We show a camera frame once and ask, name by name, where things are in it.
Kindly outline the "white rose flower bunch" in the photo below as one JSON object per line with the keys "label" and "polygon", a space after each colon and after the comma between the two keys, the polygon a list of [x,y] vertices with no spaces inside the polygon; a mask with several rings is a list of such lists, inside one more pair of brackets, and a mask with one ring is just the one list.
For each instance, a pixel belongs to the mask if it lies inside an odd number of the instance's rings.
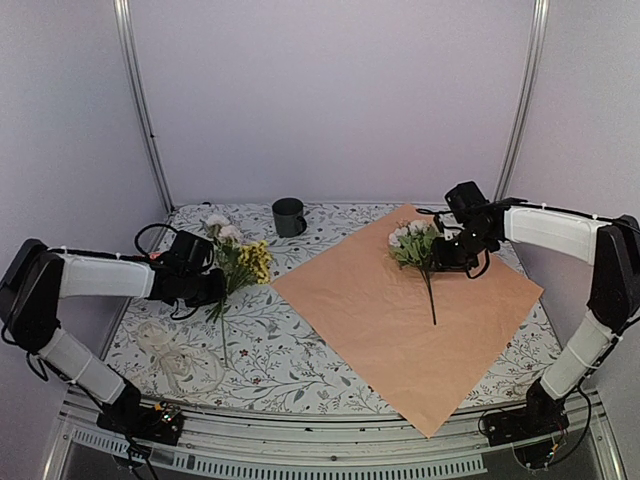
{"label": "white rose flower bunch", "polygon": [[431,283],[432,247],[439,237],[437,229],[426,220],[401,223],[388,235],[389,253],[397,266],[413,268],[420,273],[428,292],[434,326],[437,316]]}

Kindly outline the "white purple flower bunch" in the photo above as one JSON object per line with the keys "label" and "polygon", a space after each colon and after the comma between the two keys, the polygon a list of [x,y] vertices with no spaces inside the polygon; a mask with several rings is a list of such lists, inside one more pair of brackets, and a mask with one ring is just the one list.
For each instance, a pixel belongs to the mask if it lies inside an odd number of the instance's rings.
{"label": "white purple flower bunch", "polygon": [[211,214],[203,222],[207,237],[214,244],[215,260],[214,266],[220,268],[224,273],[226,282],[226,293],[211,310],[208,321],[218,324],[221,330],[223,364],[228,366],[227,342],[224,326],[224,312],[226,302],[231,293],[238,288],[234,284],[238,258],[241,246],[243,245],[243,234],[241,230],[233,225],[231,221],[222,214]]}

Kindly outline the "peach wrapping paper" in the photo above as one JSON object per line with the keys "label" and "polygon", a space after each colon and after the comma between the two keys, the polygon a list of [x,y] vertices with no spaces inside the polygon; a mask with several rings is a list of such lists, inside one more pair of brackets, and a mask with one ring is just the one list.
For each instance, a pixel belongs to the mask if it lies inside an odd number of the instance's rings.
{"label": "peach wrapping paper", "polygon": [[502,354],[543,290],[497,257],[427,286],[388,236],[405,204],[274,281],[277,293],[395,411],[433,436]]}

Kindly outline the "yellow flower bunch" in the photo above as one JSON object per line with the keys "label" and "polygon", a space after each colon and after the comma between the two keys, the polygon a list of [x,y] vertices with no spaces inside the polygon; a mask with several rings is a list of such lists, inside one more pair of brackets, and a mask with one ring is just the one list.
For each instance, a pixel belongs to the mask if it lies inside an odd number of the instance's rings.
{"label": "yellow flower bunch", "polygon": [[270,265],[273,256],[268,242],[261,240],[240,247],[239,265],[248,273],[252,284],[266,285],[271,281]]}

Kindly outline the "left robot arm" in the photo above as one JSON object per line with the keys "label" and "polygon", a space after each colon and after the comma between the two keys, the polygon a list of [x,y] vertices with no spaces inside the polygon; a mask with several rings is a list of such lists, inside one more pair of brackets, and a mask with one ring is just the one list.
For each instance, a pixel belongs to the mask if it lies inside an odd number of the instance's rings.
{"label": "left robot arm", "polygon": [[202,241],[156,256],[49,248],[37,239],[21,246],[1,280],[3,338],[62,373],[110,405],[111,419],[128,434],[148,426],[148,412],[129,395],[137,390],[68,333],[58,318],[60,300],[115,297],[181,301],[196,309],[220,302],[226,281],[209,268]]}

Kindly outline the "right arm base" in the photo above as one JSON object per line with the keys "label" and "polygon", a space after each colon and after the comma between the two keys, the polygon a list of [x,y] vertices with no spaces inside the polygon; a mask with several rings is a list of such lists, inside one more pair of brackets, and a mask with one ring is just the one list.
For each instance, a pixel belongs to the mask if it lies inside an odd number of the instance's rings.
{"label": "right arm base", "polygon": [[553,399],[538,381],[529,388],[524,407],[485,412],[478,421],[478,430],[488,439],[490,446],[544,437],[540,442],[514,450],[517,462],[528,470],[546,469],[551,465],[565,440],[568,427],[565,398]]}

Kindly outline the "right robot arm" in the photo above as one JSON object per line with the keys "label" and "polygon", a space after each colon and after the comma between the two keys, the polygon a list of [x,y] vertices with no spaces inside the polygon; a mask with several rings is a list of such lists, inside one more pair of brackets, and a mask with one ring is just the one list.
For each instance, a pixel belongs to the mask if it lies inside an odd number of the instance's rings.
{"label": "right robot arm", "polygon": [[529,389],[528,406],[517,427],[537,436],[556,417],[553,403],[569,393],[604,362],[638,322],[639,225],[628,215],[605,218],[521,199],[450,204],[457,222],[438,223],[444,238],[434,242],[430,270],[483,275],[501,243],[524,244],[578,260],[591,269],[590,293],[580,325],[561,354]]}

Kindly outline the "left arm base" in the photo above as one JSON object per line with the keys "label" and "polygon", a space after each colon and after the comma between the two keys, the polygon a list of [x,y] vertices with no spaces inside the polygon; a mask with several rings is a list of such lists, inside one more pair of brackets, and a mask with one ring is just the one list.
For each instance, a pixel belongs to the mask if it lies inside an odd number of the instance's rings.
{"label": "left arm base", "polygon": [[112,404],[101,407],[97,426],[134,439],[176,446],[185,420],[181,409],[167,401],[145,406],[141,398],[134,385],[126,384]]}

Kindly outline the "cream ribbon bow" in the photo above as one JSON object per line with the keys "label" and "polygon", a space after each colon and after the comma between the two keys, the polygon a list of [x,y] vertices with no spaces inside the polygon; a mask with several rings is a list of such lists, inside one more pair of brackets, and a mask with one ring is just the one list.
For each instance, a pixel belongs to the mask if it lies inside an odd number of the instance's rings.
{"label": "cream ribbon bow", "polygon": [[152,321],[139,326],[136,344],[149,365],[135,373],[131,380],[155,396],[195,402],[216,391],[224,379],[225,369],[207,346],[180,342],[177,336]]}

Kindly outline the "dark grey mug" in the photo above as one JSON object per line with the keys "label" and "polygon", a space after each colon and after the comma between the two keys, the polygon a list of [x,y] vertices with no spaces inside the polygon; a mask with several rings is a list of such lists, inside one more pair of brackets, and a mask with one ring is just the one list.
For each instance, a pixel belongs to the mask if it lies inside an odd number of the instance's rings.
{"label": "dark grey mug", "polygon": [[272,204],[276,233],[283,238],[293,238],[307,230],[304,204],[297,198],[281,198]]}

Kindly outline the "front aluminium rail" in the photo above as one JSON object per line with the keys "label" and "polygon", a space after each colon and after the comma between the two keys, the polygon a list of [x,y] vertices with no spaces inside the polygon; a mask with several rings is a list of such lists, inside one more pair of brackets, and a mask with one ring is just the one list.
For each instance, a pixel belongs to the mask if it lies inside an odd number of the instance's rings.
{"label": "front aluminium rail", "polygon": [[276,414],[184,408],[174,446],[148,458],[96,424],[97,409],[71,390],[56,419],[47,479],[627,479],[595,391],[566,402],[565,431],[492,445],[491,408],[454,413],[432,437],[395,414]]}

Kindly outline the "left aluminium frame post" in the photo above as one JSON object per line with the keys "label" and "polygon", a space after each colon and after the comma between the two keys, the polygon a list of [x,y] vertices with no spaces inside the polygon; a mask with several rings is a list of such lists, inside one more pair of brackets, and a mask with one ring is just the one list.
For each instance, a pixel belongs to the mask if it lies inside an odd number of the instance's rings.
{"label": "left aluminium frame post", "polygon": [[131,5],[127,0],[114,0],[113,6],[124,66],[152,179],[164,211],[167,214],[170,214],[175,210],[175,204],[170,192],[168,179],[162,165],[157,145],[157,136],[152,124],[148,102],[144,91],[143,78],[133,31]]}

